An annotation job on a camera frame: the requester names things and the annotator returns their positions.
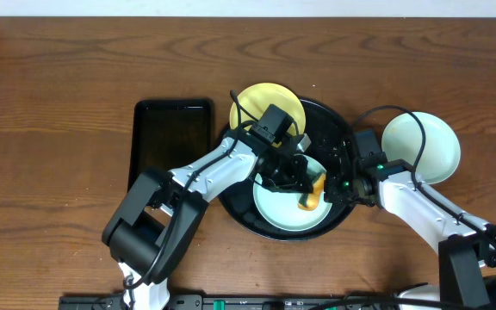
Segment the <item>light blue plate front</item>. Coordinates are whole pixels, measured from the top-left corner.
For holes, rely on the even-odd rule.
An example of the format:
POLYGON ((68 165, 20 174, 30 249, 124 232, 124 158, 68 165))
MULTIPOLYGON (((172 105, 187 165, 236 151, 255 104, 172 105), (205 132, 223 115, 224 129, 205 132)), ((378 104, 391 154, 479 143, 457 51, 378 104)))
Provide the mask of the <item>light blue plate front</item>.
MULTIPOLYGON (((262 182, 256 174, 255 181, 262 182)), ((324 200, 324 193, 319 196, 319 205, 314 210, 298 207, 302 194, 271 192, 264 187, 253 185, 253 197, 257 210, 273 227, 288 232, 302 232, 317 226, 331 212, 332 204, 324 200)))

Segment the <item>light blue plate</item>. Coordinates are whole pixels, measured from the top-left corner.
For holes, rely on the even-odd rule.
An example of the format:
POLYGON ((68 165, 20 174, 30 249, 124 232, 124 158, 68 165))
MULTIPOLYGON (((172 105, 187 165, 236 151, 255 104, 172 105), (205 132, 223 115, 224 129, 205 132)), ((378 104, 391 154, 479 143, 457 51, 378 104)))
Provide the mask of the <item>light blue plate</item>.
MULTIPOLYGON (((425 149, 417 173, 428 183, 440 183, 457 169, 461 146, 453 129, 435 115, 414 112, 425 130, 425 149)), ((413 164, 421 147, 422 135, 417 122, 409 115, 398 115, 384 129, 381 148, 390 161, 403 159, 413 164)))
MULTIPOLYGON (((256 174, 255 181, 262 182, 256 174)), ((273 227, 288 232, 302 232, 317 226, 331 212, 332 204, 324 200, 324 193, 319 196, 319 205, 314 210, 298 207, 302 194, 271 192, 264 187, 253 185, 253 197, 257 210, 273 227)))

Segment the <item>green and yellow sponge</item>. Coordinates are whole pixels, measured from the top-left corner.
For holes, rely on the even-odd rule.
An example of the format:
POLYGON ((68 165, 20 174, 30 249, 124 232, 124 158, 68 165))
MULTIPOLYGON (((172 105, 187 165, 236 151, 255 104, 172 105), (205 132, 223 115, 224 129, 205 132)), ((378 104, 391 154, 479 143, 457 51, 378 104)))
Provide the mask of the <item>green and yellow sponge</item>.
POLYGON ((326 183, 326 174, 320 173, 313 180, 313 191, 308 194, 303 194, 298 201, 298 208, 304 211, 313 211, 319 205, 321 193, 324 191, 326 183))

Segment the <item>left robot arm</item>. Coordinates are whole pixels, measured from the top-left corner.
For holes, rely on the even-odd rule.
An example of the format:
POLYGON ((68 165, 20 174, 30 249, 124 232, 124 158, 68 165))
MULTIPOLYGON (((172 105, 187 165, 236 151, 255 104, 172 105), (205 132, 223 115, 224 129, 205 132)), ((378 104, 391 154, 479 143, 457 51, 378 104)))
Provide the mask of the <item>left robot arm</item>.
POLYGON ((303 154, 307 134, 268 133, 241 127, 226 132, 209 154, 184 167, 149 169, 134 181, 102 231, 124 274, 123 309, 162 309, 167 279, 183 259, 209 203, 255 175, 271 191, 303 193, 313 187, 303 154))

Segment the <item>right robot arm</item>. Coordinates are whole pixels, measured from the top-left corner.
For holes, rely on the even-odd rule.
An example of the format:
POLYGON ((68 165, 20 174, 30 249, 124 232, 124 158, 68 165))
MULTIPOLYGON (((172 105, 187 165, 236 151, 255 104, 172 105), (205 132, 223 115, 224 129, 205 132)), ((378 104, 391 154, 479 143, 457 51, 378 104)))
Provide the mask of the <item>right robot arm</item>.
POLYGON ((436 253, 439 284, 405 289, 392 309, 496 309, 496 224, 469 214, 378 147, 342 151, 327 168, 325 198, 377 206, 403 220, 436 253))

